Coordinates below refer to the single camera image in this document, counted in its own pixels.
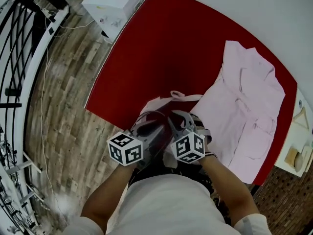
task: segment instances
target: red tablecloth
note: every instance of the red tablecloth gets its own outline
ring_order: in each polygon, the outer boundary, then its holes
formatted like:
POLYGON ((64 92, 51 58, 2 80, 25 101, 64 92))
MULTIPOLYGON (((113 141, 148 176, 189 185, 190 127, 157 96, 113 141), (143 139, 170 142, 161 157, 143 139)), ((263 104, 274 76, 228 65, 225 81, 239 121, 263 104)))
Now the red tablecloth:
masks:
MULTIPOLYGON (((297 83, 258 39, 202 3, 195 0, 146 0, 109 54, 86 108, 127 129, 151 99, 169 97, 171 90, 186 95, 203 94, 220 71, 226 40, 239 41, 245 48, 256 47, 275 66, 276 77, 286 94, 274 141, 254 181, 261 185, 285 141, 297 83)), ((191 110, 195 103, 173 103, 171 107, 191 110)))

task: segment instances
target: wooden floor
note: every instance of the wooden floor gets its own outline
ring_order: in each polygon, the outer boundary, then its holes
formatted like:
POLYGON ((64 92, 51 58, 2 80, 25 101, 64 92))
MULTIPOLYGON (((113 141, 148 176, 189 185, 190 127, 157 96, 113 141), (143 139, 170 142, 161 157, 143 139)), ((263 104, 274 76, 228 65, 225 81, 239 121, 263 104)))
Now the wooden floor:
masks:
MULTIPOLYGON (((82 0, 67 0, 72 14, 64 27, 88 24, 92 19, 81 7, 82 0)), ((45 6, 44 0, 38 0, 45 6)), ((95 22, 75 30, 62 29, 48 53, 43 95, 43 133, 48 175, 33 175, 34 184, 45 194, 51 210, 34 203, 40 221, 63 229, 81 211, 87 197, 111 174, 107 138, 116 127, 84 109, 86 99, 111 46, 95 22)), ((45 169, 41 138, 41 95, 46 60, 43 62, 27 120, 26 151, 45 169)), ((301 179, 274 168, 254 195, 273 234, 297 234, 313 217, 313 169, 301 179)))

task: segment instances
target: person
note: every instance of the person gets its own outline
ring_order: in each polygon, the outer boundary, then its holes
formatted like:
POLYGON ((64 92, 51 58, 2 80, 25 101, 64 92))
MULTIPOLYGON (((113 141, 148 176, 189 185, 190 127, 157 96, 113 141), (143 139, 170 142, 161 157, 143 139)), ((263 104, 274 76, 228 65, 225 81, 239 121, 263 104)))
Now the person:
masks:
POLYGON ((225 223, 210 198, 210 188, 201 183, 203 180, 195 180, 190 173, 184 176, 181 170, 171 173, 173 170, 166 168, 162 159, 155 159, 157 163, 136 173, 136 164, 118 165, 63 234, 105 234, 127 184, 129 188, 110 235, 271 234, 266 217, 259 213, 245 184, 208 151, 207 145, 205 149, 210 155, 198 162, 227 205, 231 226, 225 223))

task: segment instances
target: shirt sleeve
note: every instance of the shirt sleeve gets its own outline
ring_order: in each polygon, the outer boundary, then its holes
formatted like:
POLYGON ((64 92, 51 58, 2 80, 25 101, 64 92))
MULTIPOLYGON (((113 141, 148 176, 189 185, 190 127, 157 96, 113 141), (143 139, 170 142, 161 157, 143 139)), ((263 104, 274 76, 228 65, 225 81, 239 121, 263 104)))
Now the shirt sleeve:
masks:
POLYGON ((266 217, 261 214, 251 214, 242 218, 234 228, 241 235, 271 235, 266 217))
POLYGON ((104 235, 101 228, 87 217, 75 218, 62 235, 104 235))

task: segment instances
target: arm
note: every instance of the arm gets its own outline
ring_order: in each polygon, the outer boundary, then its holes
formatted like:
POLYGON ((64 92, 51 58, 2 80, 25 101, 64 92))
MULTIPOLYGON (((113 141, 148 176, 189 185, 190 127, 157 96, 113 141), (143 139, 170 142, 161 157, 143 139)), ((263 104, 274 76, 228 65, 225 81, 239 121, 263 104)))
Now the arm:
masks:
POLYGON ((83 207, 81 216, 97 223, 104 234, 108 220, 115 211, 135 167, 136 163, 126 167, 119 165, 110 177, 91 194, 83 207))
POLYGON ((214 156, 204 157, 199 162, 227 205, 232 226, 249 214, 259 213, 248 188, 214 156))

